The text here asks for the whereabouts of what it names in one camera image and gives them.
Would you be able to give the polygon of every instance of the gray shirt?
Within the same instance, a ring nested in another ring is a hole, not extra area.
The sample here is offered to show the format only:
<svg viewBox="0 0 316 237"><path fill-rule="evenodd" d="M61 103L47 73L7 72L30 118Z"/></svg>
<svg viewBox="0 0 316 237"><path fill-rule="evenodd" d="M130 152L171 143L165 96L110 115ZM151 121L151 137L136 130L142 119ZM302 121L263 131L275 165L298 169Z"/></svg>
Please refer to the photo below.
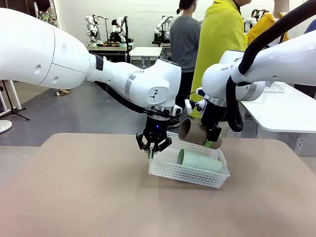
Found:
<svg viewBox="0 0 316 237"><path fill-rule="evenodd" d="M171 26L171 58L183 73L194 72L200 31L200 23L190 16L179 16Z"/></svg>

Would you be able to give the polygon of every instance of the cup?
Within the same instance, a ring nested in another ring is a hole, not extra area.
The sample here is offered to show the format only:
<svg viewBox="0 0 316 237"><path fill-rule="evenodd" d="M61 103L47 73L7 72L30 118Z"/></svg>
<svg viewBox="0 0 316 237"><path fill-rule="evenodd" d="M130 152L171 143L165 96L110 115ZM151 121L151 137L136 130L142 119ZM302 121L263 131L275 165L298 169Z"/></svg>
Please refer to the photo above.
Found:
<svg viewBox="0 0 316 237"><path fill-rule="evenodd" d="M214 173L222 173L223 169L223 164L219 160L184 149L179 152L177 164Z"/></svg>
<svg viewBox="0 0 316 237"><path fill-rule="evenodd" d="M201 124L187 118L180 126L179 139L200 146L205 146L207 140L207 129ZM222 143L223 137L220 136L217 142L210 142L207 144L207 147L216 150L221 147Z"/></svg>

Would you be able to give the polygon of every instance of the stand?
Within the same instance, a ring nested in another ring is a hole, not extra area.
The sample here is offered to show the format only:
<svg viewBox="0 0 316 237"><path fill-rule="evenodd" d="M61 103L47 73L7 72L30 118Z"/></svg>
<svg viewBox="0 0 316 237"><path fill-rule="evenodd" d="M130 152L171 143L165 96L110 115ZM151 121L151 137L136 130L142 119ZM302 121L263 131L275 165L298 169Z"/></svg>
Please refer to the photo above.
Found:
<svg viewBox="0 0 316 237"><path fill-rule="evenodd" d="M12 122L8 120L0 120L0 133L9 130L12 127Z"/></svg>
<svg viewBox="0 0 316 237"><path fill-rule="evenodd" d="M6 116L9 116L9 115L17 115L17 116L20 116L20 117L26 119L27 121L29 121L29 120L30 120L29 118L24 117L24 116L18 114L20 111L26 110L26 108L22 108L21 110L18 110L17 108L14 108L14 107L13 107L12 101L11 101L10 96L9 96L9 92L8 92L8 90L7 90L7 88L6 88L6 85L5 85L4 81L2 81L2 83L3 83L4 90L5 90L5 92L6 92L6 95L7 95L7 97L8 97L8 100L9 100L9 103L10 103L10 106L11 106L11 110L10 110L8 113L2 115L2 116L0 117L0 119L1 119L1 118L4 118L4 117L6 117Z"/></svg>

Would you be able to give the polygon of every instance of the yellow-green cloth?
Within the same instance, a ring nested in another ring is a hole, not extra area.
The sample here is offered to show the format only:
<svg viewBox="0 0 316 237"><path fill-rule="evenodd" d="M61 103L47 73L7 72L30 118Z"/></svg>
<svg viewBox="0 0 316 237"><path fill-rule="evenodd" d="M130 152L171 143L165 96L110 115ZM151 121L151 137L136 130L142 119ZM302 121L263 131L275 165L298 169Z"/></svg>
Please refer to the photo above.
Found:
<svg viewBox="0 0 316 237"><path fill-rule="evenodd" d="M256 25L254 25L250 31L247 33L248 36L248 44L251 44L255 38L257 38L261 33L266 31L268 28L273 26L275 24L275 18L272 14L264 14L263 17L260 19L260 21L257 22ZM288 41L288 34L287 32L284 34L283 42Z"/></svg>
<svg viewBox="0 0 316 237"><path fill-rule="evenodd" d="M202 24L191 92L201 87L204 72L219 63L225 51L245 51L246 46L243 19L234 1L215 0L207 9ZM194 93L191 100L199 101L201 97ZM197 110L191 116L200 118Z"/></svg>

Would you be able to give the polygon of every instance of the brown table surface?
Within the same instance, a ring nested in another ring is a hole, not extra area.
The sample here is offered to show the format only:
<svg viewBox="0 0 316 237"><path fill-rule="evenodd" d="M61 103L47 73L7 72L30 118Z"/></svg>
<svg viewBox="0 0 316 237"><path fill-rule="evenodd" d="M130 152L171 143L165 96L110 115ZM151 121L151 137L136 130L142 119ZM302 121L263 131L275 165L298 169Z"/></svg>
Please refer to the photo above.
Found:
<svg viewBox="0 0 316 237"><path fill-rule="evenodd" d="M0 236L316 236L316 177L284 143L222 151L217 190L149 175L135 136L54 135L0 189Z"/></svg>
<svg viewBox="0 0 316 237"><path fill-rule="evenodd" d="M86 46L86 49L89 51L127 51L126 47L109 47L109 46L97 46L97 47Z"/></svg>

